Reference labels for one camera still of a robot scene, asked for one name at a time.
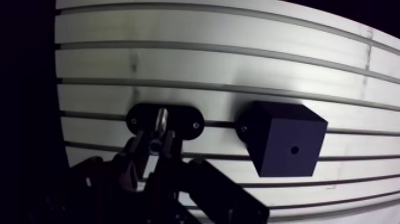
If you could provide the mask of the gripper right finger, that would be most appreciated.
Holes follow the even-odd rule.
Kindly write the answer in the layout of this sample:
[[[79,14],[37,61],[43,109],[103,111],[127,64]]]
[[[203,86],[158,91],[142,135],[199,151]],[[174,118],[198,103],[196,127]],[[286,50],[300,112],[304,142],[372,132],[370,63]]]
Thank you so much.
[[[213,223],[267,223],[270,210],[211,163],[182,161],[183,140],[164,134],[155,170],[149,175],[145,223],[199,223],[179,201],[185,192]]]

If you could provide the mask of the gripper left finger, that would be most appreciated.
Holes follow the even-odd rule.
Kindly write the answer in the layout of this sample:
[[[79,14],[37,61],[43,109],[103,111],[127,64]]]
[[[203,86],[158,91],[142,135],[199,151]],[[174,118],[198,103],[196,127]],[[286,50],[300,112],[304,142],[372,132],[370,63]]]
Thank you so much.
[[[145,223],[145,196],[137,191],[149,152],[141,130],[111,161],[91,157],[68,169],[52,200],[54,223]]]

